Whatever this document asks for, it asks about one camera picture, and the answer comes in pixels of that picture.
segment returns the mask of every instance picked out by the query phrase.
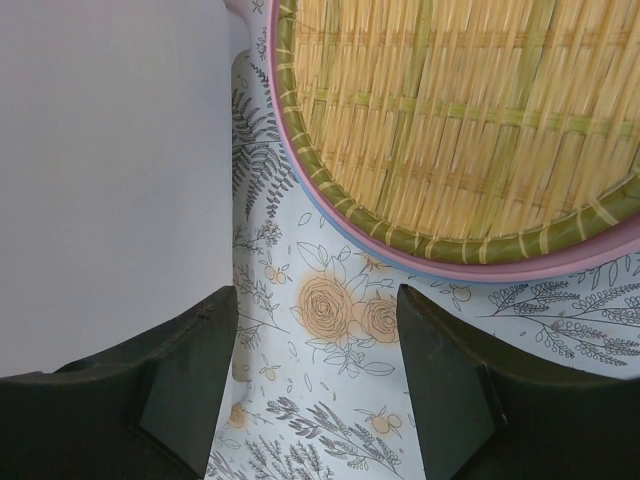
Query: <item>pink rim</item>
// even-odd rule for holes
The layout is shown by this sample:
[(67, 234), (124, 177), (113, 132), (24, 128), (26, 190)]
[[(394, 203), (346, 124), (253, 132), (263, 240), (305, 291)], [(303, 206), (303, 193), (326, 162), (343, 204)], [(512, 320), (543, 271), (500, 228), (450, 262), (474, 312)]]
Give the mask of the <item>pink rim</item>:
[[(271, 97), (282, 143), (289, 154), (289, 159), (297, 172), (304, 172), (304, 166), (294, 154), (296, 150), (283, 121), (279, 87), (278, 82), (275, 80), (277, 78), (275, 45), (280, 1), (273, 0), (269, 8), (267, 62), (269, 78), (273, 79), (269, 82)], [(298, 175), (298, 180), (304, 184), (305, 190), (312, 197), (312, 202), (323, 210), (323, 213), (331, 217), (332, 223), (341, 230), (341, 233), (350, 237), (364, 249), (375, 252), (378, 256), (389, 261), (389, 263), (417, 273), (470, 282), (522, 282), (566, 275), (578, 270), (593, 268), (630, 252), (640, 250), (640, 214), (636, 214), (620, 225), (616, 225), (575, 247), (522, 262), (503, 265), (454, 265), (433, 262), (400, 252), (370, 237), (358, 227), (352, 225), (337, 211), (320, 193), (316, 185), (309, 180), (308, 176)]]

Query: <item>woven bamboo surface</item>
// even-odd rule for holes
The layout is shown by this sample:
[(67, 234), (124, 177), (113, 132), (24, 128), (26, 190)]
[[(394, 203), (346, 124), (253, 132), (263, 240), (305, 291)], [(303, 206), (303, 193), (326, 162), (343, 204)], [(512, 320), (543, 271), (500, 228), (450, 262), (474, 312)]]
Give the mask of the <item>woven bamboo surface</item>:
[(281, 0), (278, 82), (311, 181), (455, 263), (566, 248), (640, 211), (640, 1)]

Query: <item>floral pattern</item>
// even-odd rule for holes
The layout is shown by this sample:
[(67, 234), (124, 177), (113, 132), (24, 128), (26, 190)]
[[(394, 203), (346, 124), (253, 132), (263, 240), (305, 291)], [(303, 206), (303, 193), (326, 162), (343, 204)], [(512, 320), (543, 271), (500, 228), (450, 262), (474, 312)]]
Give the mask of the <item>floral pattern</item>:
[(425, 478), (395, 320), (402, 283), (540, 357), (640, 375), (640, 252), (563, 278), (470, 285), (407, 275), (337, 233), (279, 142), (268, 2), (245, 1), (255, 35), (233, 72), (233, 363), (249, 393), (216, 432), (208, 478)]

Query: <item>rose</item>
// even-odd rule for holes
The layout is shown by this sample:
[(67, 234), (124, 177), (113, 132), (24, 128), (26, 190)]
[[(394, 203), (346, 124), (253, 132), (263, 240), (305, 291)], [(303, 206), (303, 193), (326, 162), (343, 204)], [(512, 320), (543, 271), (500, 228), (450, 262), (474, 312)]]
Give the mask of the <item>rose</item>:
[(397, 302), (390, 299), (373, 298), (367, 303), (359, 303), (354, 308), (357, 319), (365, 333), (380, 343), (397, 343), (398, 323), (396, 321)]
[(247, 425), (247, 412), (239, 403), (236, 403), (233, 407), (231, 407), (229, 425), (238, 430), (244, 428)]
[(311, 334), (341, 346), (347, 344), (353, 301), (342, 285), (313, 278), (302, 287), (299, 302), (301, 323)]

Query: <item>white lid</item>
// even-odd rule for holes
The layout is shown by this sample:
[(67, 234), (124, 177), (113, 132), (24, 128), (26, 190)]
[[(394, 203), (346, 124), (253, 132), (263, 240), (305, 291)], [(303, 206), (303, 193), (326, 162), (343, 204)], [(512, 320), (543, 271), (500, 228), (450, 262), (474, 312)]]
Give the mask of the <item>white lid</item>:
[(231, 284), (222, 0), (0, 3), (0, 377)]

